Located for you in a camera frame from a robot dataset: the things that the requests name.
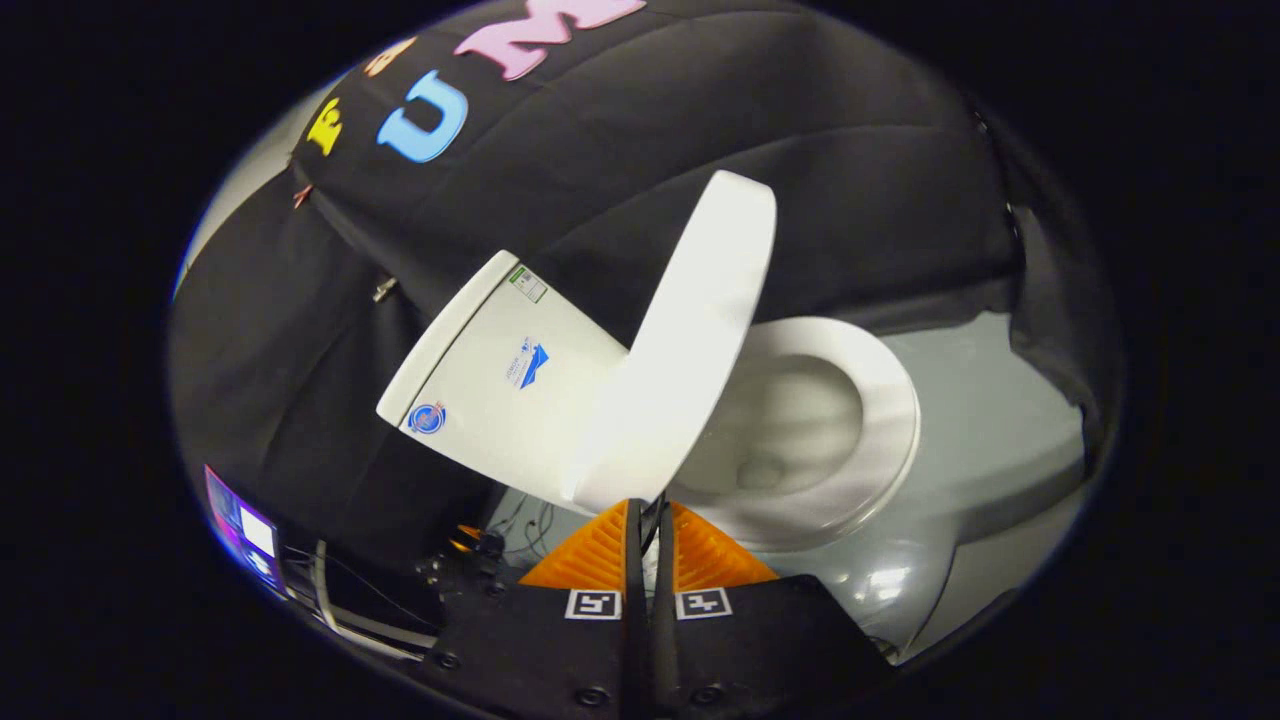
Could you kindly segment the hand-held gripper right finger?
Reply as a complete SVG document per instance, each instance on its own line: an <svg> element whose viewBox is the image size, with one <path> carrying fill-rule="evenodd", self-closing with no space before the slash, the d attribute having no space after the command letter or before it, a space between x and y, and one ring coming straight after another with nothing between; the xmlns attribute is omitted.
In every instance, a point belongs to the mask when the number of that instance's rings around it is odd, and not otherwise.
<svg viewBox="0 0 1280 720"><path fill-rule="evenodd" d="M837 719L896 667L812 574L677 587L675 503L660 512L652 717Z"/></svg>

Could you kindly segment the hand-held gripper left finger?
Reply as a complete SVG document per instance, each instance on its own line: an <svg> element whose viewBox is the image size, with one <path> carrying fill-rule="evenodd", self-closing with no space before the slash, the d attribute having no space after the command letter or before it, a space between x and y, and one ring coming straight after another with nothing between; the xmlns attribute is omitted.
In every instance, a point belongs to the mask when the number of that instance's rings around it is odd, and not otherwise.
<svg viewBox="0 0 1280 720"><path fill-rule="evenodd" d="M468 719L641 719L641 500L596 515L527 570L461 559L420 682Z"/></svg>

